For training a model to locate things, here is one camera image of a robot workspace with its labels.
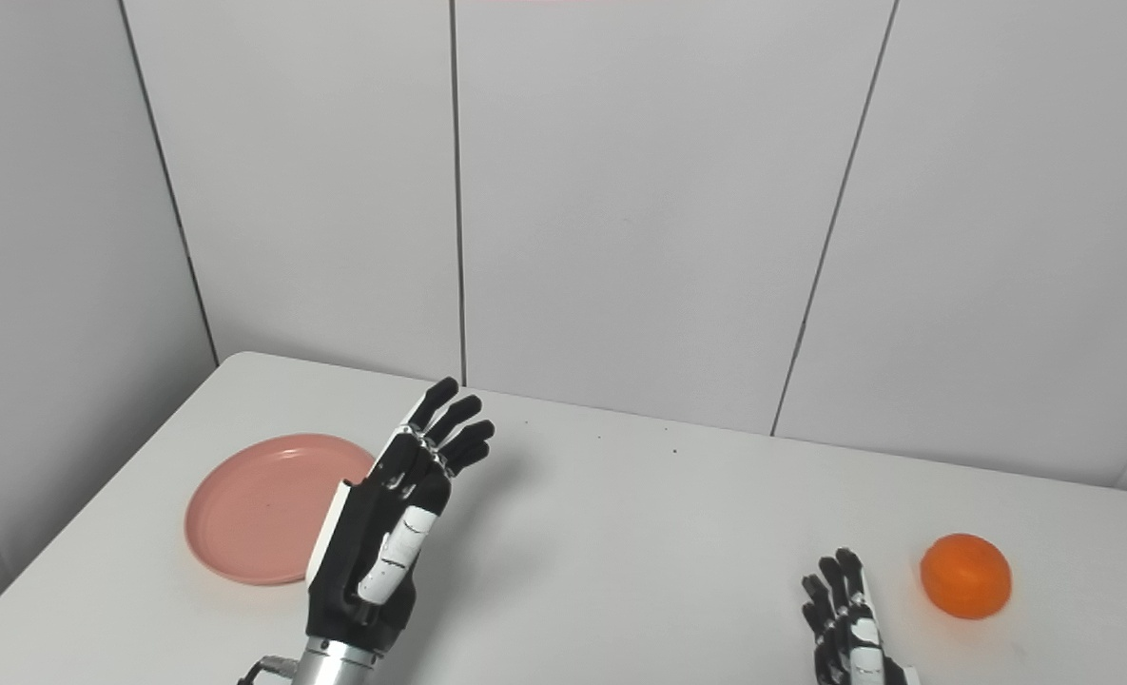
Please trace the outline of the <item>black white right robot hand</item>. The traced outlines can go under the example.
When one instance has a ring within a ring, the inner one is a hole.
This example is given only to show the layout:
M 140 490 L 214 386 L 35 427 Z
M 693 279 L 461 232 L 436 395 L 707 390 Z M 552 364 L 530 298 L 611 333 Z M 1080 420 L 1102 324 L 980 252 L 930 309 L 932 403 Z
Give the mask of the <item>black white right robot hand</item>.
M 884 646 L 879 611 L 863 561 L 846 548 L 820 557 L 818 573 L 801 580 L 804 620 L 811 630 L 811 668 L 819 684 L 920 684 Z

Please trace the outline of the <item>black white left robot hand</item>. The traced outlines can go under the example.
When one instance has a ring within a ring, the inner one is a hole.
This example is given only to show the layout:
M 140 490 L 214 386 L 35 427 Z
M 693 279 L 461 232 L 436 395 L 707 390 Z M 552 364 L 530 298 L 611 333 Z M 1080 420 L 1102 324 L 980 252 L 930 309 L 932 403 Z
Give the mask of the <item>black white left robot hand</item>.
M 428 386 L 369 474 L 341 479 L 307 567 L 307 637 L 387 655 L 411 619 L 414 571 L 453 481 L 489 455 L 483 402 L 456 379 Z

